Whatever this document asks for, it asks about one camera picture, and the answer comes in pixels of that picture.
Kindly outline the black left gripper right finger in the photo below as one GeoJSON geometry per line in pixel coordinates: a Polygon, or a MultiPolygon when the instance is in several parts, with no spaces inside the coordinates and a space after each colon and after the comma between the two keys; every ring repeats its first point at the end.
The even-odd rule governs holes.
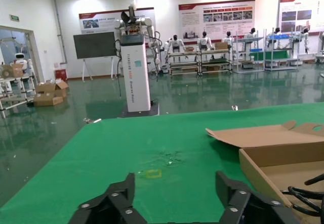
{"type": "Polygon", "coordinates": [[[216,171],[215,186],[224,207],[219,223],[299,223],[292,210],[280,201],[253,191],[244,182],[229,179],[221,171],[216,171]]]}

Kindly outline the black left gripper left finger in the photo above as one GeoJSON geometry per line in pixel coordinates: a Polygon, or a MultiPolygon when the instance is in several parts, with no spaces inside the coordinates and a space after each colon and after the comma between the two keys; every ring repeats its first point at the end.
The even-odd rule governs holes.
{"type": "Polygon", "coordinates": [[[69,223],[147,223],[133,207],[134,198],[135,174],[129,173],[124,181],[110,184],[103,194],[80,204],[69,223]]]}

